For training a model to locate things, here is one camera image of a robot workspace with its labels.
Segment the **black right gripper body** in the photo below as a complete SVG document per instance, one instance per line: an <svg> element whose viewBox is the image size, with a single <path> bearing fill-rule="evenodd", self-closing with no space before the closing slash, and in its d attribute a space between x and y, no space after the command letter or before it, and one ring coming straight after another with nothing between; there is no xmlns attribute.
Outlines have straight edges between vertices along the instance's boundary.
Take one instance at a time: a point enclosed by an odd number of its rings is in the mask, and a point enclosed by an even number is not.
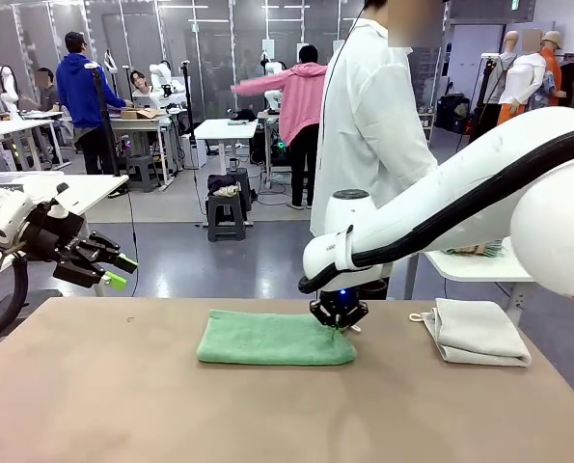
<svg viewBox="0 0 574 463"><path fill-rule="evenodd" d="M315 304L322 312L353 312L361 306L358 287L321 291Z"/></svg>

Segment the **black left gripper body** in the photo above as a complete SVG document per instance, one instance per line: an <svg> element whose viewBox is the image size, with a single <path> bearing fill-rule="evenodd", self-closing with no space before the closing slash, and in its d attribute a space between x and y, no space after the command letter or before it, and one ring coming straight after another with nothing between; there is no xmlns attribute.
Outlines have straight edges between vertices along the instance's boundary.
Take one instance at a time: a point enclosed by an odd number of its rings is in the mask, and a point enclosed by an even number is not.
<svg viewBox="0 0 574 463"><path fill-rule="evenodd" d="M79 262L75 250L85 225L82 216L56 200L41 202L29 213L25 227L25 254L33 260Z"/></svg>

